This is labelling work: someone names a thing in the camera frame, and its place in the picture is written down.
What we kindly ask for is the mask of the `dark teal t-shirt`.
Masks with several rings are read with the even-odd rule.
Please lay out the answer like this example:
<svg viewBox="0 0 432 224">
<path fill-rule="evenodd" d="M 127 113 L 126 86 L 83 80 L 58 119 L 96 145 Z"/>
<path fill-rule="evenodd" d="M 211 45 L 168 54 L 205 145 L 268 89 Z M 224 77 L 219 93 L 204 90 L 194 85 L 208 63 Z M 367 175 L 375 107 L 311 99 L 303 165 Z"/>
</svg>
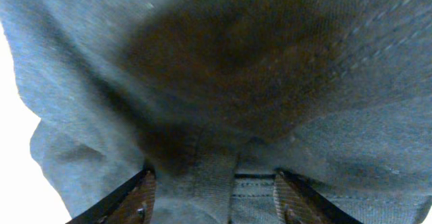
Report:
<svg viewBox="0 0 432 224">
<path fill-rule="evenodd" d="M 276 171 L 361 223 L 431 210 L 431 0 L 1 0 L 32 158 L 72 218 L 280 223 Z"/>
</svg>

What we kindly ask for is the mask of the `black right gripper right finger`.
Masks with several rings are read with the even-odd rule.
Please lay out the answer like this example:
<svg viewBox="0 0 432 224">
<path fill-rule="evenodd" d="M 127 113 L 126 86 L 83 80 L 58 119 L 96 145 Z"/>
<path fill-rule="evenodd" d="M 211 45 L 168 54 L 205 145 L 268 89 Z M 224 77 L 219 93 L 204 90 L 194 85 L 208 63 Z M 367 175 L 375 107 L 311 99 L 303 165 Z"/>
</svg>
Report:
<svg viewBox="0 0 432 224">
<path fill-rule="evenodd" d="M 273 200 L 282 224 L 362 224 L 287 171 L 276 171 Z"/>
</svg>

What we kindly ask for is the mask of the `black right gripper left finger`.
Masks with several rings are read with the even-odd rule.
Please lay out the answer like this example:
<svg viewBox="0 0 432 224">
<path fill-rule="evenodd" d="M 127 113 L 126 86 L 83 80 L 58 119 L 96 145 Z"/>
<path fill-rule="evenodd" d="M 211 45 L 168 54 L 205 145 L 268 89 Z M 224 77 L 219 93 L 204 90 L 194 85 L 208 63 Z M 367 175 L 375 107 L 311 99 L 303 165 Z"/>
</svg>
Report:
<svg viewBox="0 0 432 224">
<path fill-rule="evenodd" d="M 150 224 L 156 176 L 144 169 L 67 224 Z"/>
</svg>

